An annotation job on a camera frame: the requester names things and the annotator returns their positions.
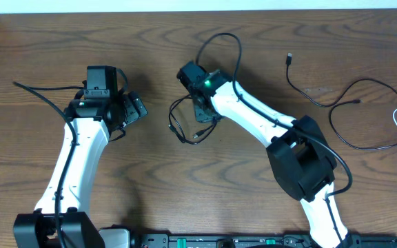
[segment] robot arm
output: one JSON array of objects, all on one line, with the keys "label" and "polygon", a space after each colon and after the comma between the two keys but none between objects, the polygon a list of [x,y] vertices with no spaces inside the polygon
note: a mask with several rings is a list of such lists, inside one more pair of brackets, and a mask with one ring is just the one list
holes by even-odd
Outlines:
[{"label": "robot arm", "polygon": [[[266,147],[277,183],[292,198],[301,202],[310,224],[311,237],[323,248],[337,247],[340,240],[325,202],[325,195],[334,190],[334,158],[326,154],[323,148],[276,126],[246,106],[236,96],[230,77],[223,72],[208,74],[193,63],[188,63],[181,68],[177,77],[190,92],[194,104],[204,113],[212,118],[225,116],[232,119]],[[250,105],[268,114],[272,119],[323,137],[317,124],[308,116],[297,121],[261,103],[248,94],[238,82],[236,89]],[[305,147],[295,154],[292,148],[297,145]],[[338,231],[344,240],[347,228],[340,220],[334,197],[330,196],[329,199]]]},{"label": "robot arm", "polygon": [[[85,87],[64,110],[65,118],[77,135],[77,144],[64,175],[58,213],[67,247],[105,247],[88,217],[97,165],[111,133],[121,130],[123,134],[118,138],[124,136],[125,126],[147,114],[139,95],[136,92],[124,94],[125,88],[118,91],[116,80],[116,68],[89,66]],[[13,232],[19,247],[56,247],[56,240],[48,236],[53,236],[57,228],[55,192],[72,141],[70,128],[65,125],[61,153],[41,200],[32,214],[19,214],[15,220]]]}]

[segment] green terminal block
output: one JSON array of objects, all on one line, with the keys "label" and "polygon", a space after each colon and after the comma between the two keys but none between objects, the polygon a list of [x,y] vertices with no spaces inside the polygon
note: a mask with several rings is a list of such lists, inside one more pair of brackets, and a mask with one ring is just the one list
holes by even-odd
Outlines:
[{"label": "green terminal block", "polygon": [[275,245],[275,240],[266,240],[266,245]]},{"label": "green terminal block", "polygon": [[177,238],[177,248],[186,248],[186,238]]}]

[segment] wood grain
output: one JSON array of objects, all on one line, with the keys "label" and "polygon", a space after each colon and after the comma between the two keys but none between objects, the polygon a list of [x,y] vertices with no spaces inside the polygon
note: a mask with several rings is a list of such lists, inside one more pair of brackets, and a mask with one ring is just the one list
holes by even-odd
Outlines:
[{"label": "wood grain", "polygon": [[[169,104],[186,91],[178,69],[204,40],[233,32],[243,42],[239,81],[274,109],[315,118],[348,162],[354,185],[336,198],[343,222],[361,233],[397,234],[397,147],[353,150],[330,129],[327,109],[293,91],[290,76],[318,101],[371,76],[397,89],[397,10],[177,12],[0,15],[0,247],[15,246],[12,225],[33,210],[54,169],[63,122],[45,103],[12,86],[78,85],[87,65],[124,69],[149,115],[109,144],[92,194],[96,227],[113,223],[172,233],[271,233],[309,229],[299,203],[275,182],[264,147],[224,120],[204,143],[179,143],[167,128]],[[235,45],[220,39],[202,58],[209,70],[231,71]],[[64,108],[74,92],[46,94]],[[345,99],[363,100],[334,113],[338,131],[357,145],[397,141],[391,113],[397,98],[371,83]],[[189,134],[199,128],[192,105],[177,113]],[[346,183],[336,169],[336,184]]]}]

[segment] white wall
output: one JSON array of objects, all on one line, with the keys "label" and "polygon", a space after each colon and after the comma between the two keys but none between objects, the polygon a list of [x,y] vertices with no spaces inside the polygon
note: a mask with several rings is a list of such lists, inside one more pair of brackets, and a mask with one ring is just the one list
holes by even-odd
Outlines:
[{"label": "white wall", "polygon": [[397,0],[0,0],[0,14],[397,8]]}]

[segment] black cable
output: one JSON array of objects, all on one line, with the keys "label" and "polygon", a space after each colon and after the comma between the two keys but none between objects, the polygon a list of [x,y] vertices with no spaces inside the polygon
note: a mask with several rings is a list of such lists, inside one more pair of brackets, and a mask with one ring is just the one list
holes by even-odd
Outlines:
[{"label": "black cable", "polygon": [[65,180],[65,175],[67,174],[68,171],[68,167],[70,165],[70,161],[72,160],[72,156],[74,153],[74,149],[77,145],[77,136],[76,136],[76,132],[73,128],[73,125],[71,124],[71,122],[69,122],[69,120],[65,117],[65,114],[55,105],[53,104],[51,101],[49,101],[46,97],[44,97],[43,95],[41,95],[38,92],[35,92],[31,87],[22,85],[20,83],[17,82],[13,82],[13,84],[17,87],[20,87],[32,94],[34,94],[35,96],[37,96],[38,98],[40,98],[42,101],[46,102],[48,105],[50,105],[50,107],[52,107],[65,121],[65,123],[67,123],[68,127],[70,128],[70,131],[72,133],[73,136],[73,140],[71,142],[71,146],[70,146],[70,151],[68,152],[68,157],[67,160],[65,161],[65,165],[63,166],[62,169],[62,174],[61,177],[59,178],[59,182],[57,185],[57,189],[56,192],[54,193],[54,221],[56,223],[56,231],[58,234],[58,238],[59,238],[59,242],[61,243],[61,247],[62,248],[66,248],[67,245],[65,244],[65,240],[63,238],[63,233],[61,230],[61,220],[60,220],[60,211],[61,211],[61,198],[62,198],[62,187],[63,187],[63,182]]},{"label": "black cable", "polygon": [[117,141],[123,137],[125,137],[126,135],[126,131],[123,129],[123,127],[119,127],[118,130],[120,130],[122,132],[121,135],[117,136],[116,138],[113,138],[112,140],[109,140],[108,142],[113,142],[113,141]]},{"label": "black cable", "polygon": [[81,99],[83,96],[85,89],[80,89],[75,95],[73,99]]},{"label": "black cable", "polygon": [[[186,96],[184,96],[184,97],[182,97],[182,98],[180,98],[180,99],[175,100],[175,101],[171,104],[171,106],[170,106],[170,112],[169,112],[169,114],[168,114],[168,120],[170,121],[170,124],[168,125],[168,127],[170,128],[171,131],[173,131],[173,132],[176,134],[176,136],[177,136],[177,138],[180,140],[180,142],[182,142],[182,143],[187,143],[187,144],[190,144],[190,145],[197,145],[197,144],[199,144],[200,142],[204,141],[204,140],[212,133],[212,131],[214,131],[214,128],[217,126],[217,123],[218,123],[218,122],[217,122],[216,119],[213,119],[213,120],[212,120],[212,124],[211,124],[209,127],[207,127],[207,128],[205,128],[204,130],[200,130],[200,131],[198,131],[197,133],[195,133],[194,137],[195,137],[195,138],[198,138],[198,137],[202,136],[204,133],[206,133],[206,131],[209,130],[209,132],[208,132],[202,139],[200,139],[200,140],[198,140],[198,141],[190,141],[190,140],[188,140],[188,139],[186,138],[185,132],[183,131],[183,129],[182,129],[180,123],[177,121],[177,118],[176,118],[176,117],[173,115],[173,113],[172,113],[172,111],[173,111],[183,100],[185,100],[185,99],[192,99],[192,98],[191,98],[191,96],[188,94],[188,95],[186,95]],[[173,126],[171,118],[174,119],[174,122],[177,124],[177,127],[179,127],[179,130],[180,130],[181,135],[179,134],[179,132],[177,131],[177,129]]]},{"label": "black cable", "polygon": [[125,85],[118,91],[118,95],[120,96],[128,89],[128,78],[126,77],[122,69],[116,68],[116,71],[123,77],[123,80],[125,81]]},{"label": "black cable", "polygon": [[373,151],[373,150],[379,150],[379,149],[387,149],[387,148],[391,148],[391,147],[395,147],[397,146],[397,143],[391,144],[391,145],[383,145],[380,147],[357,147],[355,145],[352,145],[351,143],[347,142],[337,131],[336,128],[334,127],[334,124],[332,122],[332,112],[339,106],[342,105],[346,105],[346,104],[358,104],[361,103],[361,100],[356,99],[356,100],[352,100],[352,101],[346,101],[343,103],[338,103],[345,95],[345,93],[347,93],[347,91],[355,84],[359,83],[359,82],[363,82],[363,81],[371,81],[373,83],[377,83],[380,85],[383,85],[385,87],[388,87],[392,92],[394,92],[397,96],[397,91],[390,85],[383,83],[382,81],[379,81],[377,79],[372,79],[372,78],[363,78],[363,79],[358,79],[356,81],[354,81],[353,83],[351,83],[342,94],[339,95],[339,97],[332,103],[327,104],[327,105],[323,105],[321,103],[316,102],[313,98],[311,98],[309,95],[307,95],[306,93],[304,93],[303,91],[301,91],[300,89],[298,89],[295,85],[293,85],[289,79],[289,66],[291,65],[292,62],[292,54],[288,54],[287,58],[286,58],[286,79],[287,82],[289,83],[289,85],[294,88],[294,90],[296,90],[297,92],[300,92],[300,94],[302,94],[305,98],[309,99],[309,101],[311,101],[314,105],[317,105],[319,107],[332,107],[329,111],[329,122],[330,122],[330,126],[332,127],[333,131],[335,132],[335,134],[337,135],[337,137],[344,142],[345,144],[347,144],[348,146],[354,148],[354,149],[358,149],[358,150],[362,150],[362,151]]},{"label": "black cable", "polygon": [[[216,37],[219,36],[229,36],[229,37],[233,37],[237,43],[238,43],[238,59],[235,65],[235,69],[234,69],[234,73],[232,75],[232,87],[234,89],[234,93],[235,95],[238,97],[238,99],[244,103],[246,106],[248,106],[248,108],[250,108],[251,110],[253,110],[254,112],[256,112],[257,114],[261,115],[263,118],[265,118],[266,120],[272,122],[273,124],[285,128],[287,130],[289,130],[290,132],[294,132],[295,134],[305,137],[315,143],[318,143],[320,146],[324,147],[324,149],[326,149],[329,153],[331,153],[332,155],[334,155],[334,157],[339,161],[339,163],[344,167],[344,170],[349,178],[348,183],[345,187],[343,187],[342,189],[336,190],[332,193],[328,193],[326,194],[325,198],[328,199],[329,196],[334,196],[337,194],[341,194],[346,192],[348,189],[350,189],[350,187],[352,186],[353,183],[353,177],[352,177],[352,173],[350,172],[350,168],[347,166],[347,164],[345,163],[345,161],[330,147],[328,147],[326,144],[324,144],[324,142],[322,142],[321,140],[319,140],[317,137],[312,136],[311,134],[308,134],[307,132],[304,132],[303,130],[298,130],[294,127],[290,127],[287,125],[282,124],[280,121],[271,118],[270,116],[266,115],[265,113],[263,113],[262,111],[256,109],[254,106],[252,106],[250,103],[248,103],[244,98],[242,94],[238,93],[238,90],[236,89],[236,73],[238,71],[238,68],[240,67],[240,60],[241,60],[241,55],[242,55],[242,47],[241,47],[241,42],[240,39],[234,35],[234,34],[230,34],[230,33],[219,33],[219,34],[215,34],[213,35],[211,38],[209,38],[202,46],[202,48],[199,50],[198,54],[197,54],[197,58],[196,58],[196,64],[198,65],[199,62],[199,57],[200,54],[202,53],[202,51],[205,49],[205,46],[212,40],[215,39]],[[330,217],[332,218],[332,222],[334,224],[334,226],[336,226],[336,222],[335,222],[335,218],[333,217],[333,214],[330,215]]]},{"label": "black cable", "polygon": [[339,234],[339,230],[338,230],[338,227],[336,226],[336,222],[335,222],[335,218],[334,218],[334,213],[333,213],[333,211],[332,211],[332,207],[330,207],[330,200],[329,200],[329,196],[327,196],[328,194],[326,194],[326,197],[325,197],[325,203],[327,204],[327,208],[328,208],[328,210],[329,210],[329,214],[330,214],[330,218],[333,220],[332,222],[333,222],[333,224],[334,224],[334,230],[335,230],[335,232],[336,232],[336,235],[338,236],[338,238],[339,238],[339,242],[340,242],[340,244],[341,244],[341,247],[342,248],[344,248],[345,246],[344,246],[344,242],[343,242],[343,239],[341,238],[341,235]]},{"label": "black cable", "polygon": [[31,87],[31,86],[27,86],[27,85],[24,85],[24,86],[28,87],[31,90],[73,90],[73,89],[80,90],[80,89],[83,89],[82,86],[65,86],[65,87],[52,87],[52,88]]},{"label": "black cable", "polygon": [[339,133],[338,131],[336,131],[336,128],[334,127],[334,124],[332,122],[332,112],[339,106],[342,105],[346,105],[346,104],[357,104],[360,103],[360,101],[358,100],[353,100],[353,101],[346,101],[344,103],[338,103],[335,106],[333,106],[330,111],[329,111],[329,123],[330,123],[330,127],[332,127],[333,131],[335,132],[335,134],[337,135],[337,137],[344,142],[345,144],[347,144],[348,146],[350,146],[351,148],[354,149],[358,149],[358,150],[363,150],[363,151],[374,151],[374,150],[379,150],[379,149],[387,149],[387,148],[391,148],[391,147],[395,147],[397,146],[397,143],[391,144],[391,145],[383,145],[380,147],[357,147],[355,145],[350,144],[349,142],[347,142]]}]

